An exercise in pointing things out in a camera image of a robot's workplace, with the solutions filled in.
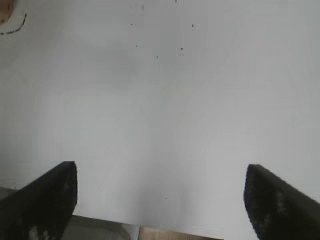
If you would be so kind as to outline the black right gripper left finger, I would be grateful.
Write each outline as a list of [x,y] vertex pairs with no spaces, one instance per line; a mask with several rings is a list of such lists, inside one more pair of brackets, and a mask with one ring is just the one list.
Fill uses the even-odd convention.
[[77,166],[65,161],[0,201],[2,240],[60,240],[78,203]]

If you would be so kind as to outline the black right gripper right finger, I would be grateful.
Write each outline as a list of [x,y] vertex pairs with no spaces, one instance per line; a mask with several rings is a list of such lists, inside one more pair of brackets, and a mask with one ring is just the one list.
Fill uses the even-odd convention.
[[247,167],[244,206],[260,240],[318,240],[320,204],[259,164]]

